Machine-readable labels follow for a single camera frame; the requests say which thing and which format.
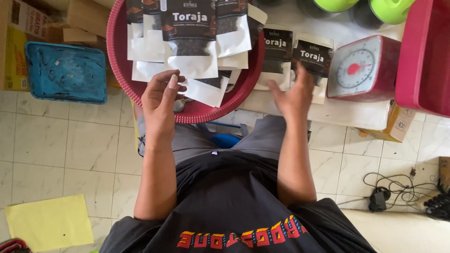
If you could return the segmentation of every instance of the electrical cable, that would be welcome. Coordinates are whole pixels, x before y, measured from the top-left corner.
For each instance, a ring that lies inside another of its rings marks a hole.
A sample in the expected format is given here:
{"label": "electrical cable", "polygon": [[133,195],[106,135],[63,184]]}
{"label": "electrical cable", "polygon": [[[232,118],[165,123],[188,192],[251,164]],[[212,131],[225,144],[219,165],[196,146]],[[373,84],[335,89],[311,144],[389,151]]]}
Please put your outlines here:
{"label": "electrical cable", "polygon": [[[381,176],[382,178],[378,179],[375,185],[368,184],[365,181],[365,179],[366,179],[366,177],[368,175],[371,175],[371,174],[376,174],[377,176]],[[399,181],[395,181],[395,180],[391,179],[391,178],[396,177],[396,176],[399,176],[399,177],[404,176],[404,177],[408,178],[408,180],[409,180],[409,182],[411,184],[410,185],[403,185]],[[390,181],[390,183],[389,183],[387,188],[386,187],[382,187],[382,186],[378,186],[378,184],[379,184],[379,182],[381,180],[389,180]],[[355,201],[361,201],[361,200],[369,199],[370,200],[369,209],[371,211],[374,211],[374,212],[380,212],[380,211],[383,211],[385,209],[390,209],[390,208],[392,208],[394,206],[408,206],[408,207],[412,207],[412,208],[414,208],[416,210],[419,210],[419,211],[423,212],[423,210],[412,206],[410,203],[419,200],[420,197],[417,196],[417,194],[424,195],[424,196],[427,196],[427,197],[430,197],[430,198],[432,198],[432,196],[430,196],[428,194],[421,193],[421,192],[417,192],[416,189],[425,189],[425,190],[431,190],[431,191],[440,192],[439,190],[434,190],[434,189],[430,189],[430,188],[421,187],[421,186],[424,186],[424,185],[432,185],[432,186],[435,187],[435,189],[438,189],[438,186],[433,184],[433,183],[422,183],[422,184],[418,184],[418,185],[413,185],[413,180],[411,179],[411,177],[407,176],[407,175],[404,175],[404,174],[398,174],[398,175],[393,175],[393,176],[384,176],[384,175],[381,175],[380,173],[377,173],[377,172],[370,172],[370,173],[367,173],[364,176],[363,182],[366,185],[369,185],[369,186],[374,188],[374,191],[371,194],[371,196],[363,197],[363,198],[360,198],[360,199],[354,199],[354,200],[350,200],[350,201],[345,201],[345,202],[339,203],[337,205],[339,206],[339,205],[343,205],[343,204],[350,203],[350,202],[355,202]],[[392,190],[391,189],[392,186],[397,186],[397,187],[400,188],[400,190]],[[379,192],[382,192],[385,201],[390,199],[391,194],[397,194],[397,196],[395,197],[394,202],[393,203],[388,203],[390,206],[389,207],[385,207],[385,209],[384,209],[384,208],[380,208],[380,207],[376,206],[375,201],[374,201],[375,194],[377,194]],[[401,200],[404,201],[406,203],[406,205],[396,204],[396,202],[397,202],[399,197],[401,197]]]}

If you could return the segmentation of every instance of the kitchen scale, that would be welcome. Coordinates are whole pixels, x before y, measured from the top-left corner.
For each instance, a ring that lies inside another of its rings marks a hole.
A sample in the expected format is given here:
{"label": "kitchen scale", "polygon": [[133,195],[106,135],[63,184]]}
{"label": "kitchen scale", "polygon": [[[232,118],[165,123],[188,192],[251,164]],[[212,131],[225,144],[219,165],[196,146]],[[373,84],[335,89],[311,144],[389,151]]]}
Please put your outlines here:
{"label": "kitchen scale", "polygon": [[354,102],[394,99],[400,45],[374,35],[338,48],[331,61],[327,97]]}

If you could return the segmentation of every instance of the blue plastic tray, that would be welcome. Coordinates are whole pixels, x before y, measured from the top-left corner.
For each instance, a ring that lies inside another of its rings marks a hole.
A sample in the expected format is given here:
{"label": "blue plastic tray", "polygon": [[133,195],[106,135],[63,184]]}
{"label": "blue plastic tray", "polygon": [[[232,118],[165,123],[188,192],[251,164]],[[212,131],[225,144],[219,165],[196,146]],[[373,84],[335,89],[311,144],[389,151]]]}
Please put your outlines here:
{"label": "blue plastic tray", "polygon": [[101,50],[30,41],[25,55],[33,97],[106,103],[105,54]]}

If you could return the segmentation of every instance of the white tile floor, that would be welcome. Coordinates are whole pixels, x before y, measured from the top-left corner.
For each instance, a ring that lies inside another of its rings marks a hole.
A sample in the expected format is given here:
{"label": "white tile floor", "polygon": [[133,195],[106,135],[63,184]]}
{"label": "white tile floor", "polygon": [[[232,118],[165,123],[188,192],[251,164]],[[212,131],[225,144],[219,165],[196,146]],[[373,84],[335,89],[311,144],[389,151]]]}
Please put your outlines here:
{"label": "white tile floor", "polygon": [[[252,130],[263,116],[236,110],[217,121],[245,123]],[[9,238],[5,206],[84,193],[95,244],[51,252],[98,250],[111,225],[133,213],[142,166],[134,151],[133,125],[129,98],[120,89],[109,88],[105,105],[0,91],[0,241]],[[351,127],[320,122],[313,122],[311,130],[310,160],[318,198],[337,203],[369,196],[373,188],[362,182],[368,172],[409,174],[415,167],[414,184],[436,183],[437,157],[450,155],[450,120],[423,113],[416,115],[401,144],[362,138]],[[367,177],[370,184],[376,180]],[[367,201],[341,207],[367,209]],[[414,210],[398,206],[392,211]]]}

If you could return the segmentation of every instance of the pink plastic container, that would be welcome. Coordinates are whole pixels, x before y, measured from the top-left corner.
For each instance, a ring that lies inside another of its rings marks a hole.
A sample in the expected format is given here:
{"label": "pink plastic container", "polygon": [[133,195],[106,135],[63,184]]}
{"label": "pink plastic container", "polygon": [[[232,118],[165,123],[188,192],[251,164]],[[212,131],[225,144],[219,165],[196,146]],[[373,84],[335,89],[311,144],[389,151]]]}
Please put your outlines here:
{"label": "pink plastic container", "polygon": [[450,1],[416,0],[397,69],[399,106],[450,117]]}
{"label": "pink plastic container", "polygon": [[[142,106],[141,96],[147,86],[145,82],[132,81],[133,62],[127,60],[127,30],[126,30],[126,1],[116,0],[108,20],[106,43],[108,58],[114,75],[123,90],[137,104]],[[244,69],[239,76],[236,86],[226,93],[222,105],[213,108],[197,101],[186,103],[181,113],[175,114],[178,123],[200,123],[218,119],[236,109],[250,94],[261,74],[264,60],[264,34],[261,33],[248,57],[249,69]]]}

